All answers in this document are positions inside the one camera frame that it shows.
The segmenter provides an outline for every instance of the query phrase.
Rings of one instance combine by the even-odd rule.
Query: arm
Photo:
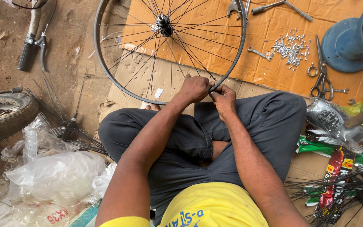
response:
[[[221,85],[210,96],[225,122],[235,152],[239,177],[270,227],[310,226],[295,208],[284,185],[257,148],[235,110],[236,93]]]
[[[125,216],[149,220],[149,169],[164,150],[179,115],[207,96],[211,85],[205,77],[187,75],[180,92],[134,138],[117,163],[95,226]]]

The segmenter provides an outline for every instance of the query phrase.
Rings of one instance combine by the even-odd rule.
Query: bicycle tire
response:
[[[18,109],[0,119],[0,142],[29,125],[39,112],[37,102],[25,93],[2,94],[0,102],[13,102]]]
[[[240,14],[240,18],[245,18],[246,14],[245,14],[245,6],[242,2],[242,0],[237,0],[236,1],[238,8],[239,8],[239,14]],[[114,76],[112,75],[112,73],[110,72],[110,69],[113,68],[111,67],[110,69],[108,68],[108,66],[106,65],[106,62],[103,58],[103,53],[101,50],[101,46],[100,46],[100,26],[101,26],[101,21],[103,18],[103,14],[106,10],[107,5],[110,4],[109,0],[101,0],[98,10],[96,12],[96,17],[95,17],[95,23],[94,23],[94,28],[93,28],[93,41],[94,41],[94,45],[95,45],[95,51],[96,51],[96,55],[98,57],[98,61],[104,71],[104,73],[108,76],[108,78],[119,88],[121,89],[123,92],[125,92],[126,94],[139,99],[141,101],[147,102],[147,103],[152,103],[152,104],[157,104],[157,105],[166,105],[167,102],[161,102],[161,101],[156,101],[156,100],[150,100],[147,98],[143,98],[139,95],[136,95],[135,93],[127,90],[125,88],[125,86],[121,85],[118,80],[116,80],[114,78]],[[224,80],[226,80],[226,78],[228,78],[229,74],[232,72],[233,68],[235,67],[235,65],[237,64],[239,57],[243,51],[244,48],[244,44],[245,44],[245,38],[246,38],[246,20],[244,19],[240,19],[241,21],[241,28],[242,28],[242,34],[241,34],[241,40],[239,42],[239,48],[236,54],[236,57],[233,59],[232,61],[232,65],[229,68],[229,70],[227,70],[227,72],[223,75],[223,77],[217,81],[214,85],[214,87],[212,87],[209,90],[209,93],[211,93],[212,91],[214,91],[219,85],[221,85],[223,83]]]

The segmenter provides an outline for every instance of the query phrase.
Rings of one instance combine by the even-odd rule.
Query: metal scissors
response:
[[[312,97],[319,97],[326,100],[333,99],[333,85],[331,81],[327,79],[327,64],[323,58],[323,53],[321,52],[321,46],[319,42],[319,36],[316,34],[317,42],[317,54],[319,55],[319,77],[317,78],[316,84],[310,89],[310,95]]]

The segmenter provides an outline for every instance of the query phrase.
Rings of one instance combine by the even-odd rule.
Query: wheel hub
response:
[[[168,16],[159,15],[156,24],[163,36],[168,37],[173,34],[174,29]]]

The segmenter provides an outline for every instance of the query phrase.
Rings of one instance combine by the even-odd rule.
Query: ground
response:
[[[30,5],[28,0],[14,2]],[[97,129],[99,108],[104,103],[111,86],[96,56],[88,59],[94,50],[93,22],[99,2],[99,0],[58,1],[56,13],[46,32],[47,68],[60,105],[67,116],[71,116],[75,111],[80,85],[85,69],[88,67],[88,78],[82,92],[78,122],[91,134],[94,134]],[[42,8],[42,19],[36,38],[39,38],[40,32],[44,30],[54,3],[54,0],[49,0]],[[45,89],[38,53],[34,56],[34,64],[30,72],[17,70],[29,21],[30,10],[13,8],[0,0],[0,90],[9,90],[22,85],[43,97],[33,81],[35,80],[42,89]],[[19,132],[4,140],[0,143],[0,152],[4,147],[14,145],[20,139],[22,134]],[[4,165],[5,162],[0,160],[0,175]]]

